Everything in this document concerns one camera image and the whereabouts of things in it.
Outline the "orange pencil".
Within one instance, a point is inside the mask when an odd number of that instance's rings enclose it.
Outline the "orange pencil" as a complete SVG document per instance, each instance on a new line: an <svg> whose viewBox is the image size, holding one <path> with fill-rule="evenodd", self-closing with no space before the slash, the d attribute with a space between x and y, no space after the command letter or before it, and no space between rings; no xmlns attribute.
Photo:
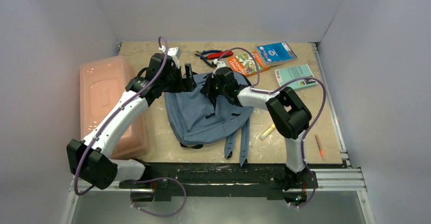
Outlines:
<svg viewBox="0 0 431 224"><path fill-rule="evenodd" d="M318 149L319 149L319 153L320 153L321 159L325 160L325 152L324 152L324 149L323 149L323 146L321 144L321 140L320 140L320 137L319 137L318 134L315 134L315 140L316 140L316 143L317 143L317 146L318 146Z"/></svg>

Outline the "blue student backpack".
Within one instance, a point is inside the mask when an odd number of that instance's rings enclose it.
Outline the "blue student backpack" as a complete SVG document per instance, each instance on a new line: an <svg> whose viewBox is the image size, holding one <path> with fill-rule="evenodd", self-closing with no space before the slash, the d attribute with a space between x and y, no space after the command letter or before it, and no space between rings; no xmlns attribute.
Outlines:
<svg viewBox="0 0 431 224"><path fill-rule="evenodd" d="M206 75L193 75L197 87L192 92L164 94L169 124L182 147L200 149L225 140L225 158L232 156L240 132L239 164L243 167L248 162L253 108L231 105L222 95L210 100L200 92Z"/></svg>

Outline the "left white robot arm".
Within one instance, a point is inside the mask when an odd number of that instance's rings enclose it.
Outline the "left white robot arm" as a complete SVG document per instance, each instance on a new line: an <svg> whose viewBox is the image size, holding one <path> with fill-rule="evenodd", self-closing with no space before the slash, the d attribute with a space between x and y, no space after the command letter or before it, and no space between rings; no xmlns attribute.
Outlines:
<svg viewBox="0 0 431 224"><path fill-rule="evenodd" d="M115 181L132 181L139 188L150 185L151 173L145 170L144 163L112 159L112 152L130 125L162 93L193 91L197 87L193 74L192 65L180 66L174 55L155 53L150 58L149 65L128 82L118 103L102 122L83 139L72 139L66 146L75 194L87 193L79 191L79 179L99 189L106 189Z"/></svg>

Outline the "yellow highlighter marker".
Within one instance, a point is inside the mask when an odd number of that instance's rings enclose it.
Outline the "yellow highlighter marker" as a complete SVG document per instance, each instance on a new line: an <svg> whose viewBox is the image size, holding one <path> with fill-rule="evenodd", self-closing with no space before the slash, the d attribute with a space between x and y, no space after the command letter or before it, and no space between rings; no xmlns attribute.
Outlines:
<svg viewBox="0 0 431 224"><path fill-rule="evenodd" d="M270 125L260 136L260 140L265 140L275 130L275 124Z"/></svg>

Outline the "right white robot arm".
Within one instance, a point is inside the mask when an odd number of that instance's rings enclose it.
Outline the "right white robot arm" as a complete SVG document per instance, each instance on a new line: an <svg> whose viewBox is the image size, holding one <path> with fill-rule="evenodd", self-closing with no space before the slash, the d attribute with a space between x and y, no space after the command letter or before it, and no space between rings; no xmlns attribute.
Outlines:
<svg viewBox="0 0 431 224"><path fill-rule="evenodd" d="M290 87L278 92L255 90L240 84L228 67L217 69L204 79L200 92L210 100L223 96L231 105L269 112L275 128L285 139L285 181L292 187L303 183L307 174L304 137L312 115L297 93Z"/></svg>

